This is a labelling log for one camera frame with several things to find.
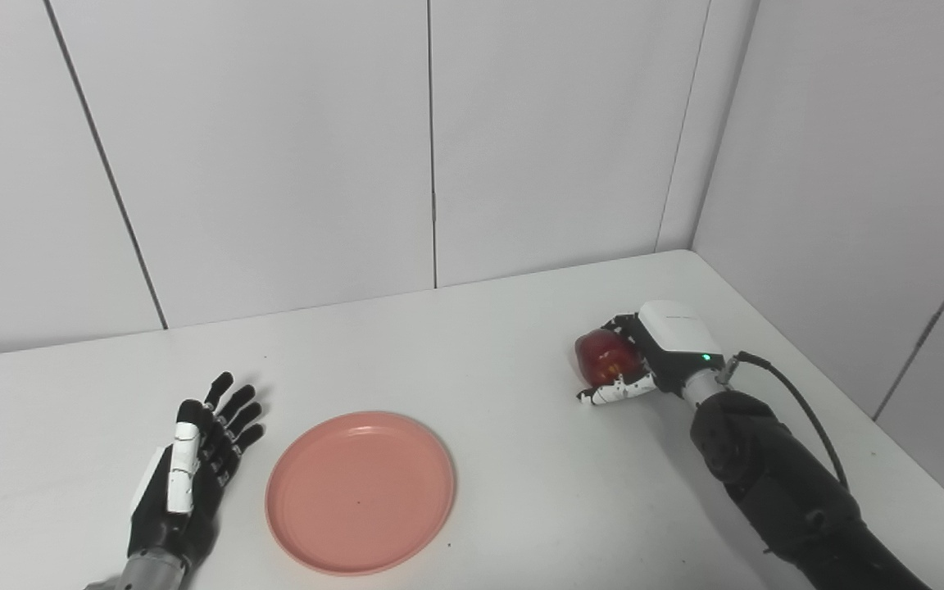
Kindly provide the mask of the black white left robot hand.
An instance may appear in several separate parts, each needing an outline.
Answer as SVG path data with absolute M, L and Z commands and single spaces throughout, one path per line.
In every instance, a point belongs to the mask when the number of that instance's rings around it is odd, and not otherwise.
M 173 439 L 152 463 L 130 518 L 128 556 L 164 552 L 191 570 L 209 556 L 225 489 L 265 434 L 251 384 L 221 373 L 205 399 L 181 402 Z

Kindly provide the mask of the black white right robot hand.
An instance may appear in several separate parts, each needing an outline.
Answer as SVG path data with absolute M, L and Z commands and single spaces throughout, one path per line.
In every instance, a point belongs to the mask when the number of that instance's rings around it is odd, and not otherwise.
M 574 357 L 588 385 L 576 396 L 585 406 L 670 393 L 697 408 L 729 388 L 722 348 L 696 311 L 674 300 L 611 318 L 574 341 Z

